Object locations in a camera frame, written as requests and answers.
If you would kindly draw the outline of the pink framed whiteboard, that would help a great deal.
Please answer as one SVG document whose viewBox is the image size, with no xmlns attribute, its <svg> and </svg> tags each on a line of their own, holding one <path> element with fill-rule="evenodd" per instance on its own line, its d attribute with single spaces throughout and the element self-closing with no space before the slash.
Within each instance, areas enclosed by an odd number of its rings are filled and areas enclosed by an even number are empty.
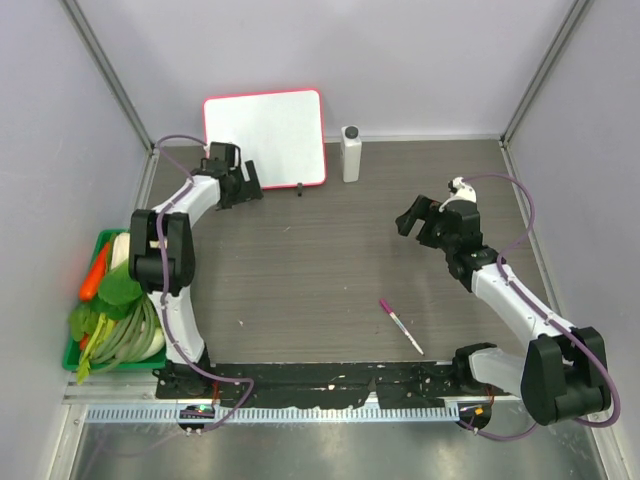
<svg viewBox="0 0 640 480">
<path fill-rule="evenodd" d="M 322 97 L 316 89 L 211 97 L 203 103 L 206 140 L 233 143 L 254 162 L 264 189 L 326 181 Z"/>
</svg>

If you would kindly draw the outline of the purple capped marker pen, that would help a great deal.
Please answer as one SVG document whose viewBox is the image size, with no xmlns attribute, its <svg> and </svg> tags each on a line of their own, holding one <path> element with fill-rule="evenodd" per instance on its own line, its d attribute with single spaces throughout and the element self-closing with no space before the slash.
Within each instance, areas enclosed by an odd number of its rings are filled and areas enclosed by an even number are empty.
<svg viewBox="0 0 640 480">
<path fill-rule="evenodd" d="M 400 318 L 397 316 L 393 308 L 389 305 L 389 303 L 385 299 L 380 299 L 379 304 L 381 308 L 385 311 L 385 313 L 391 318 L 393 323 L 398 327 L 398 329 L 403 333 L 403 335 L 408 339 L 413 348 L 418 352 L 419 355 L 424 356 L 424 350 L 419 345 L 417 340 L 413 337 L 413 335 L 409 332 Z"/>
</svg>

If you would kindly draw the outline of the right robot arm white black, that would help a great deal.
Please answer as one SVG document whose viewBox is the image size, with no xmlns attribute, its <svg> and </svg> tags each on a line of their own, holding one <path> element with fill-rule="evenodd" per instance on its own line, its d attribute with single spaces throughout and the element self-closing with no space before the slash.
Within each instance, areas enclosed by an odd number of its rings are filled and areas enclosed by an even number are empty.
<svg viewBox="0 0 640 480">
<path fill-rule="evenodd" d="M 451 276 L 485 302 L 526 347 L 524 358 L 492 345 L 462 351 L 451 371 L 457 391 L 477 393 L 486 384 L 518 396 L 540 425 L 609 411 L 620 415 L 620 397 L 607 369 L 605 344 L 592 327 L 577 328 L 532 295 L 503 257 L 483 241 L 475 201 L 458 195 L 445 202 L 418 196 L 396 218 L 401 236 L 423 223 L 417 241 L 445 255 Z"/>
</svg>

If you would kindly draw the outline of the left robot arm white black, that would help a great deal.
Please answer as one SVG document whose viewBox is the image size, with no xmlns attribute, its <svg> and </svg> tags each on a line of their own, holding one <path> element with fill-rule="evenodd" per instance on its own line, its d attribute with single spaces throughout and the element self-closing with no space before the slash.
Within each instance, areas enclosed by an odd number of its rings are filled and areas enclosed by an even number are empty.
<svg viewBox="0 0 640 480">
<path fill-rule="evenodd" d="M 263 198 L 255 164 L 242 160 L 238 145 L 212 142 L 205 152 L 167 200 L 133 212 L 129 229 L 129 275 L 158 314 L 167 361 L 188 365 L 177 383 L 193 399 L 205 397 L 213 385 L 212 373 L 198 365 L 206 356 L 206 345 L 191 300 L 196 270 L 193 227 L 209 211 Z"/>
</svg>

